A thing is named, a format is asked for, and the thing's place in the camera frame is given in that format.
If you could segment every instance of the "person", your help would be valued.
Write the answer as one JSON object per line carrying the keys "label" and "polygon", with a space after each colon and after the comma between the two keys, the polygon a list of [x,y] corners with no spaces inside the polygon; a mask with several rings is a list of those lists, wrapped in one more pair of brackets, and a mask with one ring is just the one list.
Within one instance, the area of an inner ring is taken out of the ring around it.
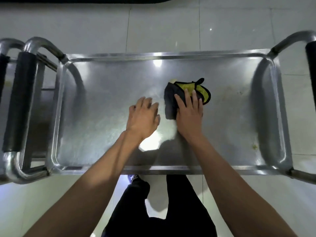
{"label": "person", "polygon": [[[282,217],[223,159],[202,133],[203,105],[195,91],[175,95],[177,128],[194,151],[218,209],[235,237],[296,236]],[[27,231],[25,237],[89,237],[105,211],[126,161],[158,127],[158,103],[140,98],[114,145]],[[166,219],[149,218],[149,184],[133,176],[103,236],[216,236],[215,226],[185,175],[168,175]]]}

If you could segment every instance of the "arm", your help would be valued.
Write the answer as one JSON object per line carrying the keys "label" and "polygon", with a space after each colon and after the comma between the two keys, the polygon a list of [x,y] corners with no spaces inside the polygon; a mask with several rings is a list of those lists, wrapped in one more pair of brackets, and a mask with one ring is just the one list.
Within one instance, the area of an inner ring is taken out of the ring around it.
{"label": "arm", "polygon": [[142,97],[129,109],[116,143],[29,229],[25,237],[89,237],[105,211],[132,151],[159,124],[158,103]]}
{"label": "arm", "polygon": [[282,217],[224,160],[202,134],[203,103],[175,95],[178,131],[191,145],[218,209],[235,237],[296,236]]}

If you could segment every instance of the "black pants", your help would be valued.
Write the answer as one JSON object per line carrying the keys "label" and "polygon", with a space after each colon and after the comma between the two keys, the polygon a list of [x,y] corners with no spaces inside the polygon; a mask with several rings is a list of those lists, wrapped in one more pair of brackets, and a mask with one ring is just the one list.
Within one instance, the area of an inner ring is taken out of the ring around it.
{"label": "black pants", "polygon": [[166,219],[149,217],[145,199],[150,186],[136,179],[124,191],[102,237],[217,236],[215,225],[185,175],[167,175]]}

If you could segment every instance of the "person's left arm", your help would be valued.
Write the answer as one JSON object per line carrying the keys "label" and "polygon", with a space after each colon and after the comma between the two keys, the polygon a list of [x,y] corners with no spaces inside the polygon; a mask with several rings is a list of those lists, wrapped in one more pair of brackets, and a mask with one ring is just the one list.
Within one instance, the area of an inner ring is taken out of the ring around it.
{"label": "person's left arm", "polygon": [[97,226],[132,151],[158,127],[158,103],[140,98],[129,109],[115,144],[29,229],[24,237],[89,237]]}

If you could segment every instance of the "person's right arm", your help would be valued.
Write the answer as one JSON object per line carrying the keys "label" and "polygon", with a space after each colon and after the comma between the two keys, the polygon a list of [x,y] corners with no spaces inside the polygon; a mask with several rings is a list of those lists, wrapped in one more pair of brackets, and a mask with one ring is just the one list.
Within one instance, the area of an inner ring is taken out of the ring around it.
{"label": "person's right arm", "polygon": [[296,236],[275,209],[258,195],[202,134],[203,104],[185,91],[186,106],[175,95],[177,127],[192,147],[218,209],[235,237]]}

